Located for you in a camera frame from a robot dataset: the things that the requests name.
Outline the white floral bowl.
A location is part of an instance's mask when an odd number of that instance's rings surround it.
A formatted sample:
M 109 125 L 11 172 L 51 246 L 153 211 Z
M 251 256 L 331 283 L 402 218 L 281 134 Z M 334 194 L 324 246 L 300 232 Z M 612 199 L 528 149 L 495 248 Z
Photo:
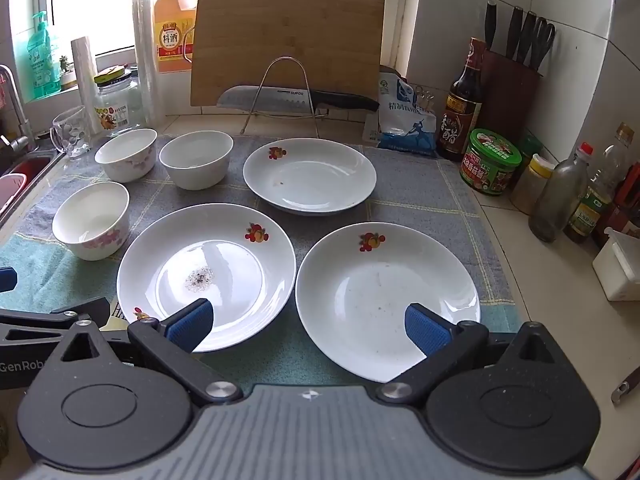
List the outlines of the white floral bowl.
M 156 140 L 154 129 L 141 128 L 122 133 L 102 145 L 94 155 L 94 161 L 115 182 L 139 180 L 155 166 Z
M 52 234 L 82 260 L 111 257 L 129 235 L 129 203 L 129 192 L 120 183 L 88 185 L 58 207 Z

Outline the white plate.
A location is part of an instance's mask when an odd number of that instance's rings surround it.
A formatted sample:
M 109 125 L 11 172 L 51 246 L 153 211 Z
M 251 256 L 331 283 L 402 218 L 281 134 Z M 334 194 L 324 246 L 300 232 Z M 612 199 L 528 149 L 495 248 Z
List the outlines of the white plate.
M 480 320 L 480 296 L 460 260 L 433 237 L 387 222 L 344 226 L 314 244 L 295 302 L 318 349 L 371 382 L 389 382 L 424 357 L 405 332 L 409 304 L 452 324 Z
M 247 206 L 201 204 L 166 214 L 134 239 L 119 265 L 117 299 L 129 322 L 163 320 L 208 300 L 213 327 L 197 349 L 213 352 L 267 327 L 290 299 L 296 272 L 277 222 Z
M 376 171 L 360 151 L 330 140 L 295 138 L 255 150 L 243 166 L 247 187 L 291 214 L 328 216 L 362 204 Z

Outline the plain white bowl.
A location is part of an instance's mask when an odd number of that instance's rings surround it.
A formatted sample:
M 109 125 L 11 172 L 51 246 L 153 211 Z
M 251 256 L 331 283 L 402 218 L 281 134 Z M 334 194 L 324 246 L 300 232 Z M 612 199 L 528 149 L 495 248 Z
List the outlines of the plain white bowl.
M 158 160 L 178 188 L 201 191 L 224 180 L 233 145 L 228 133 L 198 130 L 169 141 Z

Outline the white plate back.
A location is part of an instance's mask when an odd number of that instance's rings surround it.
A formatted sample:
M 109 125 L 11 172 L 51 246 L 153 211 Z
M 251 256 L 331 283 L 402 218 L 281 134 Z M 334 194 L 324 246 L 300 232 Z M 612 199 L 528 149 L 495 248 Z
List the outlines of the white plate back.
M 330 140 L 295 138 L 255 150 L 243 166 L 247 187 L 291 214 L 328 216 L 362 204 L 376 171 L 360 151 Z

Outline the clear glass mug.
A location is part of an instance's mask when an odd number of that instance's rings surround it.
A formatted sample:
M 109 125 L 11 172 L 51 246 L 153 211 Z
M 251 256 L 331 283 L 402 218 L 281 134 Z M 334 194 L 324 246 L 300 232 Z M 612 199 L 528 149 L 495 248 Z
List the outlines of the clear glass mug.
M 90 151 L 90 124 L 85 107 L 76 106 L 52 120 L 50 140 L 68 158 L 78 158 Z

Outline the yellow lid spice jar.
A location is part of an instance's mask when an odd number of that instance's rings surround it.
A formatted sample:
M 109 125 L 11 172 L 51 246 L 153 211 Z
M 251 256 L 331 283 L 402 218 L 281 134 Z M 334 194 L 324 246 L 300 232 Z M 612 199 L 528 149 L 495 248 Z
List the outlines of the yellow lid spice jar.
M 516 182 L 510 196 L 512 205 L 528 216 L 533 212 L 536 201 L 553 174 L 552 162 L 538 154 L 533 154 L 521 177 Z

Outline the clear glass bottle red cap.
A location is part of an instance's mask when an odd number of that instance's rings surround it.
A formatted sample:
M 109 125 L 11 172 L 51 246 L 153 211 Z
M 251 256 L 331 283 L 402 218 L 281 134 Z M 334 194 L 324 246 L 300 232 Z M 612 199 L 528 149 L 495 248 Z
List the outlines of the clear glass bottle red cap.
M 544 243 L 553 243 L 567 225 L 584 196 L 593 147 L 582 142 L 570 158 L 554 168 L 528 219 L 532 233 Z

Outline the glass jar with label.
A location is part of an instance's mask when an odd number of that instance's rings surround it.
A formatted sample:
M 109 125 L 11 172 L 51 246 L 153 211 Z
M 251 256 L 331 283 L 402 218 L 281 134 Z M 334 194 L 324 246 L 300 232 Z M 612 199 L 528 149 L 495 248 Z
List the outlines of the glass jar with label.
M 94 76 L 98 96 L 93 109 L 108 136 L 141 127 L 142 94 L 137 78 L 127 66 L 114 65 Z

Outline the green dish soap bottle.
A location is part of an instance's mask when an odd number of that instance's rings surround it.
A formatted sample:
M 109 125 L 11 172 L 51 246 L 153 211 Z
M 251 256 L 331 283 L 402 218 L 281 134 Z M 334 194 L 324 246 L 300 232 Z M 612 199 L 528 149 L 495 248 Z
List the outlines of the green dish soap bottle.
M 32 75 L 32 93 L 35 99 L 41 99 L 60 91 L 61 69 L 47 12 L 39 11 L 32 18 L 35 31 L 29 37 L 27 54 Z

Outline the green lid small jar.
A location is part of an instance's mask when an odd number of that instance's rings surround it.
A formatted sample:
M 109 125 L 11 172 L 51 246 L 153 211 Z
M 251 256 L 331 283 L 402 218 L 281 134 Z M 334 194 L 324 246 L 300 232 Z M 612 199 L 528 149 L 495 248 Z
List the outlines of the green lid small jar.
M 529 165 L 535 154 L 539 154 L 542 150 L 542 143 L 529 131 L 523 134 L 520 142 L 516 144 L 518 151 L 521 154 L 521 163 L 518 165 L 513 171 L 511 180 L 509 182 L 509 188 L 513 190 L 515 185 L 518 183 L 518 179 L 521 177 L 524 170 Z

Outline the white blue salt bag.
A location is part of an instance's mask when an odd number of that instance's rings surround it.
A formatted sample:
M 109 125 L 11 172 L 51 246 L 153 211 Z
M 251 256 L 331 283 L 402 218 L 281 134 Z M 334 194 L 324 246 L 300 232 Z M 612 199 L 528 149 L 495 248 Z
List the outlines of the white blue salt bag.
M 368 113 L 362 138 L 378 148 L 436 156 L 436 116 L 420 107 L 414 89 L 392 72 L 378 75 L 378 110 Z

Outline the oil bottle yellow label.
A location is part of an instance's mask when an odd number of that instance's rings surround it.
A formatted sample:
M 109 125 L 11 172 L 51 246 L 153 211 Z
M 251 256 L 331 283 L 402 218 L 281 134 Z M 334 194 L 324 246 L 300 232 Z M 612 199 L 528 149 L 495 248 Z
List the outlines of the oil bottle yellow label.
M 634 129 L 621 122 L 616 130 L 614 142 L 603 152 L 600 164 L 589 180 L 585 196 L 568 220 L 564 233 L 575 243 L 590 237 L 605 208 L 615 196 L 616 186 L 626 176 L 629 148 L 634 138 Z

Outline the dark vinegar bottle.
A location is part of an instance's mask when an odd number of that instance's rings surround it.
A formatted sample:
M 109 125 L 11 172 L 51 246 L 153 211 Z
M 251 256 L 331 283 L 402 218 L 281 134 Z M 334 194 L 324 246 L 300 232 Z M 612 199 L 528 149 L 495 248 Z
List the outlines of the dark vinegar bottle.
M 460 162 L 483 104 L 482 66 L 486 42 L 472 37 L 460 77 L 449 89 L 436 148 L 443 158 Z

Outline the dark red knife block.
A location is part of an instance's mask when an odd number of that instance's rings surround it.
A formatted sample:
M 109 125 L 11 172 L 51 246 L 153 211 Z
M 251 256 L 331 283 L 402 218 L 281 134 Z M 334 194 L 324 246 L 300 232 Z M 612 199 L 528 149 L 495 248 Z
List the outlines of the dark red knife block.
M 552 47 L 555 26 L 516 6 L 506 35 L 506 48 L 499 53 L 494 49 L 497 16 L 497 5 L 488 3 L 484 24 L 487 50 L 482 68 L 484 104 L 478 124 L 516 143 L 524 134 L 539 86 L 539 69 Z

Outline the orange cooking wine jug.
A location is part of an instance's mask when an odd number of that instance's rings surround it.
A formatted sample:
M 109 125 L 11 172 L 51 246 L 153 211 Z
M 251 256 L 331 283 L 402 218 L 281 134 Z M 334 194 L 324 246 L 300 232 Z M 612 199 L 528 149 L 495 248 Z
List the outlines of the orange cooking wine jug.
M 190 70 L 198 0 L 156 0 L 154 47 L 161 73 Z

